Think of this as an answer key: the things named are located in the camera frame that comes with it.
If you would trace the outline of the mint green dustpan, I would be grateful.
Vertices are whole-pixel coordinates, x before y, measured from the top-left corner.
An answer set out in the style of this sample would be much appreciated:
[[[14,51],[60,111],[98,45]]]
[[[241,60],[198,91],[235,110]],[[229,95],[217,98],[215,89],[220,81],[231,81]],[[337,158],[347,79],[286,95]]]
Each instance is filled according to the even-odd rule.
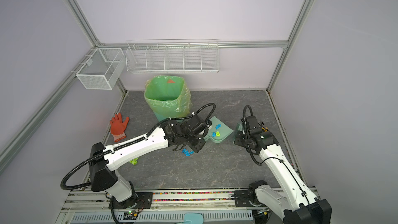
[[[233,130],[229,128],[225,123],[223,123],[221,120],[219,120],[216,116],[213,116],[210,118],[210,121],[212,122],[212,126],[209,128],[208,134],[205,136],[204,140],[207,141],[212,141],[213,143],[220,144],[222,143],[228,136],[230,136],[233,133]],[[221,124],[221,127],[216,130],[216,125]],[[213,132],[220,132],[219,137],[212,137]]]

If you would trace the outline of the mint green hand brush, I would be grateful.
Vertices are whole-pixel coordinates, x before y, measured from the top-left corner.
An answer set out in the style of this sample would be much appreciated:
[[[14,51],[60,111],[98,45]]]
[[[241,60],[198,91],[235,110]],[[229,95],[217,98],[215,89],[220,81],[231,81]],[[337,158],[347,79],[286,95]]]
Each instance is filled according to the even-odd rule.
[[[236,126],[236,131],[237,132],[243,132],[244,131],[244,126],[241,122],[239,122]]]

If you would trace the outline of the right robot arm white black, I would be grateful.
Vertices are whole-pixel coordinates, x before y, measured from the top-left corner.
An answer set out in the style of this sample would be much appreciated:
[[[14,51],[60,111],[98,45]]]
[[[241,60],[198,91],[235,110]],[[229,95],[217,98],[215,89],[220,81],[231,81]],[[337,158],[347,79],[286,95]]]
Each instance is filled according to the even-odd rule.
[[[331,205],[326,199],[319,199],[302,181],[273,133],[265,131],[255,116],[241,119],[234,144],[245,148],[256,165],[268,166],[284,192],[281,195],[264,180],[256,181],[248,186],[249,204],[267,206],[285,224],[330,223]]]

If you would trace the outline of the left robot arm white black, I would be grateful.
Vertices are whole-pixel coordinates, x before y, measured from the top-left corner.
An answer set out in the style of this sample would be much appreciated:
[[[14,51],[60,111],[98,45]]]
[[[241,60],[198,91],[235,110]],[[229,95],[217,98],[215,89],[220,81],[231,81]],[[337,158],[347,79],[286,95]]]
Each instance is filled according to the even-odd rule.
[[[63,190],[74,190],[90,187],[92,191],[104,191],[117,202],[136,201],[137,196],[130,181],[124,179],[118,169],[131,160],[147,153],[172,146],[189,146],[199,152],[204,144],[212,123],[209,118],[203,119],[197,114],[183,118],[167,118],[158,122],[147,133],[125,142],[103,146],[97,143],[92,148],[90,158],[81,162],[69,171],[61,180]],[[89,166],[90,182],[69,186],[67,181],[85,165]]]

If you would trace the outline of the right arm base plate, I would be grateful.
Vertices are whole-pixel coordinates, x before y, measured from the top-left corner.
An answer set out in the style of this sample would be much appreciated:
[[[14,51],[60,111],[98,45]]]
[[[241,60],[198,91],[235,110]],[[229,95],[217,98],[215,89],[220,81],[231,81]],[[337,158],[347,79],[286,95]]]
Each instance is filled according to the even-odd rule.
[[[234,191],[231,199],[235,202],[236,207],[265,207],[248,189]]]

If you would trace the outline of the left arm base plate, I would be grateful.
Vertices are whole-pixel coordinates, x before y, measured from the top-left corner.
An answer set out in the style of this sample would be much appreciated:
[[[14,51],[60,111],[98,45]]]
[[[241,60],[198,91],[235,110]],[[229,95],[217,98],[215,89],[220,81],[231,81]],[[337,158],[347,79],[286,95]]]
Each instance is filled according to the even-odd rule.
[[[114,198],[111,200],[114,209],[149,209],[152,204],[152,192],[136,192],[129,199],[118,202]]]

